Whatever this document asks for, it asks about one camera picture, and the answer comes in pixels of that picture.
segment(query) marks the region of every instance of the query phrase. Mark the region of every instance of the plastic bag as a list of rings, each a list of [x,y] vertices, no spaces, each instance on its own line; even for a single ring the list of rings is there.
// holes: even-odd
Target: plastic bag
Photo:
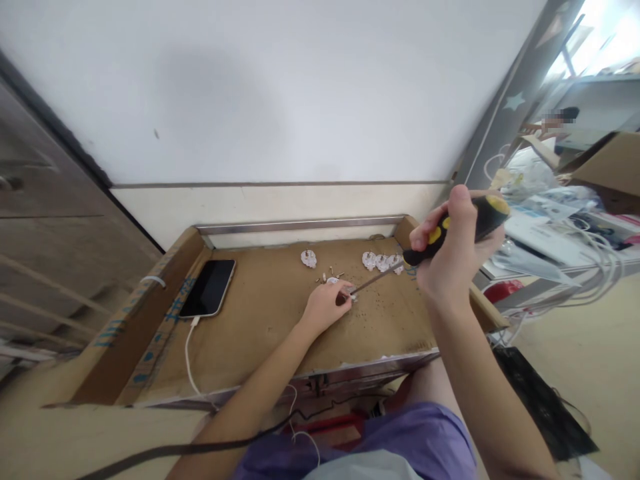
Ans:
[[[560,186],[553,170],[531,147],[518,151],[507,164],[506,170],[511,180],[502,187],[501,192],[508,200],[521,202],[536,193]]]

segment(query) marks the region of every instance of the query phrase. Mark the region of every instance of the metal edge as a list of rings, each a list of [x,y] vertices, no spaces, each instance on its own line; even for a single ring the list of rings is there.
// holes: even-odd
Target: metal edge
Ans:
[[[111,189],[221,188],[221,187],[330,187],[359,185],[446,185],[451,180],[425,181],[307,181],[307,182],[195,182],[195,183],[119,183]]]
[[[354,217],[344,219],[293,220],[256,223],[220,223],[194,225],[200,235],[221,235],[224,233],[255,233],[282,230],[307,230],[331,227],[363,227],[367,225],[397,225],[405,215],[385,215],[382,217]]]

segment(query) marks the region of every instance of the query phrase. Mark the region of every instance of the phone screen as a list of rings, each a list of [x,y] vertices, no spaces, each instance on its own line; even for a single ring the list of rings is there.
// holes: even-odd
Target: phone screen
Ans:
[[[210,260],[202,267],[187,301],[180,310],[181,317],[216,315],[225,298],[227,286],[235,268],[235,260]]]

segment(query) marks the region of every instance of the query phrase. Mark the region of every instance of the cardboard surface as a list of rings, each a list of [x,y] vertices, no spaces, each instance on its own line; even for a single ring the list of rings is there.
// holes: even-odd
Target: cardboard surface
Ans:
[[[570,185],[590,187],[608,213],[640,213],[640,133],[612,132],[561,173],[571,173]]]
[[[405,217],[395,237],[334,240],[284,247],[210,250],[194,228],[187,229],[94,342],[68,362],[68,373],[51,405],[154,405],[196,397],[188,380],[185,341],[190,320],[178,318],[204,262],[234,259],[235,275],[220,314],[203,318],[189,344],[195,382],[204,393],[240,385],[272,352],[302,316],[309,294],[324,272],[361,285],[378,274],[362,254],[401,253],[417,222]],[[318,258],[315,269],[300,261],[306,249]],[[416,269],[390,273],[358,294],[352,310],[311,346],[297,375],[367,366],[388,357],[426,353],[436,347],[429,317],[416,285]],[[485,331],[505,320],[477,289],[471,304]]]
[[[316,269],[300,262],[307,246],[319,260]],[[237,265],[222,311],[202,319],[191,337],[191,371],[200,390],[218,391],[246,380],[298,322],[309,294],[318,286],[315,280],[322,272],[330,276],[330,265],[355,285],[378,274],[362,265],[362,253],[369,249],[386,255],[401,251],[394,238],[214,251],[213,259],[235,259]],[[186,322],[175,326],[166,356],[137,402],[194,397],[184,359],[188,332]],[[415,271],[392,273],[363,290],[352,310],[316,340],[297,375],[434,347]]]

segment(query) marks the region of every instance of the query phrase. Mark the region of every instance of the person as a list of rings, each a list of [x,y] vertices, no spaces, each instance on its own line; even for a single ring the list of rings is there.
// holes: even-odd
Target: person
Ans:
[[[321,446],[317,454],[301,435],[295,444],[289,434],[268,435],[248,451],[183,456],[169,478],[471,479],[476,478],[471,432],[490,478],[556,479],[551,454],[502,374],[469,304],[473,276],[504,238],[501,227],[474,243],[477,212],[471,197],[487,193],[454,187],[449,200],[411,232],[411,247],[424,250],[429,233],[449,212],[442,248],[417,272],[441,358],[404,380],[386,403],[388,414],[366,421],[352,452]],[[339,281],[312,292],[298,324],[194,443],[246,439],[259,432],[308,348],[350,310],[350,299],[336,305],[338,294],[350,286]]]

